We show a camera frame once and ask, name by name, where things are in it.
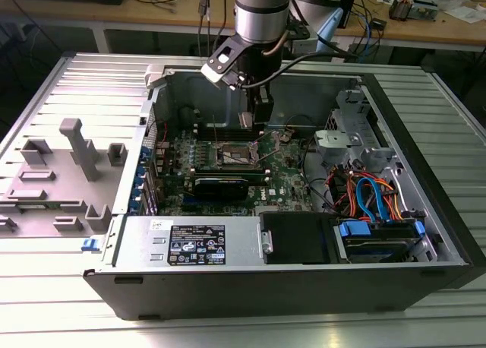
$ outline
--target connector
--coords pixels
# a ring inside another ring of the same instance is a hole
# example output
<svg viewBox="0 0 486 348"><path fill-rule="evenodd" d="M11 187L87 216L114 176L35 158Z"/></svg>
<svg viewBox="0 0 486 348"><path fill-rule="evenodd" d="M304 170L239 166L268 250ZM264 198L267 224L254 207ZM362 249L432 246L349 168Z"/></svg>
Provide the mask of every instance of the connector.
<svg viewBox="0 0 486 348"><path fill-rule="evenodd" d="M207 0L199 0L199 8L197 12L200 17L206 16L207 13Z"/></svg>

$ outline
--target green circuit board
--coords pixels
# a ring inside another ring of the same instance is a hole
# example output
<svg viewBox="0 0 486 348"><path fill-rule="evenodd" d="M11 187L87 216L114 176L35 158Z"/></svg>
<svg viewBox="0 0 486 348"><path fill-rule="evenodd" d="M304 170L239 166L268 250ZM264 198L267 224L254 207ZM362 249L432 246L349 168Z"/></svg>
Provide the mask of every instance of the green circuit board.
<svg viewBox="0 0 486 348"><path fill-rule="evenodd" d="M159 214L251 216L264 211L311 211L311 196L299 169L299 140L280 142L275 152L276 137L281 134L282 131L275 131L254 143L219 142L218 151L216 142L197 141L191 134L174 138L170 146L173 154L169 157L173 158L175 169L160 176L163 197L159 198ZM249 161L255 152L262 159L260 162ZM241 201L194 199L192 182L203 177L247 179L248 196Z"/></svg>

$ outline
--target table leg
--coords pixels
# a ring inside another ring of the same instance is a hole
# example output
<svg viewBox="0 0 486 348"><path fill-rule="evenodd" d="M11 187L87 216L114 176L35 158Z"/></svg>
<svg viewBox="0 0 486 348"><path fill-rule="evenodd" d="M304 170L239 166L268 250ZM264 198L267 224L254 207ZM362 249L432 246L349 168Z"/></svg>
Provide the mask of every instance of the table leg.
<svg viewBox="0 0 486 348"><path fill-rule="evenodd" d="M91 25L91 30L93 31L94 39L96 41L96 46L98 47L99 53L111 53L112 48L108 43L108 39L105 35L105 28L101 23L93 23Z"/></svg>
<svg viewBox="0 0 486 348"><path fill-rule="evenodd" d="M18 41L25 42L25 40L27 39L24 30L22 29L22 24L3 23L2 26L11 36L13 36Z"/></svg>

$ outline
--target floor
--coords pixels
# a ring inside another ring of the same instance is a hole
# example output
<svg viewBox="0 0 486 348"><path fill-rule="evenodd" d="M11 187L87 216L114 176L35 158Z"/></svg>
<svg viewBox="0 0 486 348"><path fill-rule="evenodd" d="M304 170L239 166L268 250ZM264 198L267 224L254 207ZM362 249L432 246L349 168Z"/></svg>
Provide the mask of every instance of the floor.
<svg viewBox="0 0 486 348"><path fill-rule="evenodd" d="M8 51L0 47L0 138L5 136L22 113L61 55L38 29L27 29L30 30L25 43L18 43ZM65 27L45 27L44 30L65 51L96 51L89 30ZM195 55L197 48L196 36L192 34L110 30L108 36L113 51L125 54ZM0 36L2 43L7 40L5 36ZM370 55L364 62L383 64L388 60L394 65L422 64L432 67L462 98L478 121L486 125L486 108L482 101L486 94L486 70L476 67L471 74L475 60L472 53L383 47L376 56ZM478 80L467 94L461 96L464 83L470 77Z"/></svg>

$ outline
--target blue clip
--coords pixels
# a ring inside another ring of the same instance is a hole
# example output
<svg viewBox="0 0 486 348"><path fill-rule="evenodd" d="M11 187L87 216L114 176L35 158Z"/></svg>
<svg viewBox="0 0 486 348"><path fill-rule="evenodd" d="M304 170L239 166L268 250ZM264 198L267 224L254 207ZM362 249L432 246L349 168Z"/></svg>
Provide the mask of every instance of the blue clip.
<svg viewBox="0 0 486 348"><path fill-rule="evenodd" d="M138 188L134 188L133 190L131 190L131 196L133 198L136 198L137 196L140 196L142 193L142 190L139 190Z"/></svg>
<svg viewBox="0 0 486 348"><path fill-rule="evenodd" d="M134 185L136 186L140 186L144 183L144 179L141 179L140 177L138 176L135 176L134 177Z"/></svg>
<svg viewBox="0 0 486 348"><path fill-rule="evenodd" d="M143 176L145 174L145 168L143 168L142 166L138 166L137 167L137 170L135 171L135 174L137 176Z"/></svg>
<svg viewBox="0 0 486 348"><path fill-rule="evenodd" d="M339 225L339 232L341 237L345 236L370 236L370 227L365 221L360 220L350 220L342 222Z"/></svg>
<svg viewBox="0 0 486 348"><path fill-rule="evenodd" d="M86 238L81 246L81 251L83 252L97 252L99 251L98 248L98 239L91 239Z"/></svg>
<svg viewBox="0 0 486 348"><path fill-rule="evenodd" d="M138 202L138 201L130 200L128 202L128 207L131 208L131 209L138 209L139 206L140 206L140 202Z"/></svg>
<svg viewBox="0 0 486 348"><path fill-rule="evenodd" d="M150 157L151 154L152 151L145 146L142 146L142 148L140 149L140 157L142 158Z"/></svg>
<svg viewBox="0 0 486 348"><path fill-rule="evenodd" d="M421 221L415 221L415 228L420 236L425 236L425 227Z"/></svg>
<svg viewBox="0 0 486 348"><path fill-rule="evenodd" d="M380 186L378 186L378 184L373 179L370 179L369 177L363 177L362 179L359 180L358 184L356 185L356 200L358 201L359 207L363 210L365 214L367 214L370 217L371 222L374 223L377 221L373 213L366 208L365 203L363 202L363 196L361 194L361 186L366 181L371 183L371 186L374 189L374 193L377 196L376 197L377 206L378 206L378 211L380 212L381 219L389 220L390 217L388 216L387 208L383 205L383 199L381 198Z"/></svg>

